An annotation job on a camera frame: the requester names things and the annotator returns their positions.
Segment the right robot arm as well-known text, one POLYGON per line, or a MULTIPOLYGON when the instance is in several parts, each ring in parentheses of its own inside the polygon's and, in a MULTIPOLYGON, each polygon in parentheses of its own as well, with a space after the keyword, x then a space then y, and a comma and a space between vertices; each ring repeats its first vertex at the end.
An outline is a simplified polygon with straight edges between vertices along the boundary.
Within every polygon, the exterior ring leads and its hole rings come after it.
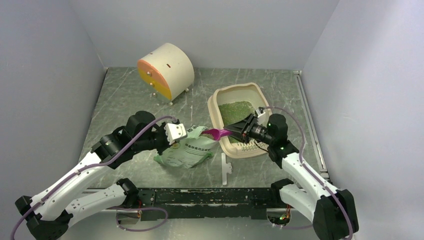
POLYGON ((359 230, 355 200, 347 189, 340 190, 304 160, 302 150, 288 139, 287 120, 282 114, 271 114, 266 125, 250 114, 243 120, 223 127, 232 138, 242 143, 252 140, 265 143, 269 158, 294 179, 270 193, 275 207, 284 204, 307 218, 320 240, 351 240, 359 230))

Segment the beige litter box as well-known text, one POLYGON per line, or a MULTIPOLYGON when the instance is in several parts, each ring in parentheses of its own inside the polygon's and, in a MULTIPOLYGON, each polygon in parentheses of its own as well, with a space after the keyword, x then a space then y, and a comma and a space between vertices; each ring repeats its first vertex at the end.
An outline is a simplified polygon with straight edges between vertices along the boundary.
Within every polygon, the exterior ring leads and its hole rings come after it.
MULTIPOLYGON (((209 116, 215 129, 223 129, 253 114, 259 107, 268 105, 260 87, 253 82, 235 84, 217 89, 207 101, 209 116)), ((230 158, 245 159, 265 154, 268 146, 265 143, 237 142, 225 136, 219 141, 222 151, 230 158)))

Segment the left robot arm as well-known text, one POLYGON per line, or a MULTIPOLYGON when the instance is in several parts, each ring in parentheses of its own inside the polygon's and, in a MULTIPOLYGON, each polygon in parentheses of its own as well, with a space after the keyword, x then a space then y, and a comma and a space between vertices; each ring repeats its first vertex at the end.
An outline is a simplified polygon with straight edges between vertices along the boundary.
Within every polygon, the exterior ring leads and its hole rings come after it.
POLYGON ((71 226, 105 209, 129 209, 139 202, 139 190, 128 179, 119 179, 104 190, 80 197, 93 182, 143 151, 166 149, 187 137, 173 116, 156 118, 138 111, 125 125, 103 136, 68 173, 43 192, 21 196, 15 205, 31 235, 37 240, 57 240, 71 226))

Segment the green cat litter bag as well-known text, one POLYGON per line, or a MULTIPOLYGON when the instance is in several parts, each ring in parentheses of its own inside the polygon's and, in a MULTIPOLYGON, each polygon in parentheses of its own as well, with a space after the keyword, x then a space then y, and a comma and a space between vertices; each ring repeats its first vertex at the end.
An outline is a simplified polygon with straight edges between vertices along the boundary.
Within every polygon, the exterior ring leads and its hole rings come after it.
POLYGON ((168 167, 192 168, 213 156, 212 148, 218 141, 210 134, 203 134, 209 128, 206 126, 192 125, 188 128, 187 137, 166 149, 161 155, 156 155, 153 160, 168 167))

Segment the magenta litter scoop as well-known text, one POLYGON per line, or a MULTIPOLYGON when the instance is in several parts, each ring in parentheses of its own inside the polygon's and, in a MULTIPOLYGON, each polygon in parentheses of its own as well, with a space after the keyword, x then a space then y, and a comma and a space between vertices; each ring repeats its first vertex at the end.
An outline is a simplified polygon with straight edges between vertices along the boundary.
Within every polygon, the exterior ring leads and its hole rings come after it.
POLYGON ((204 130, 202 134, 211 135, 215 141, 219 141, 222 137, 230 136, 232 132, 226 129, 211 128, 204 130))

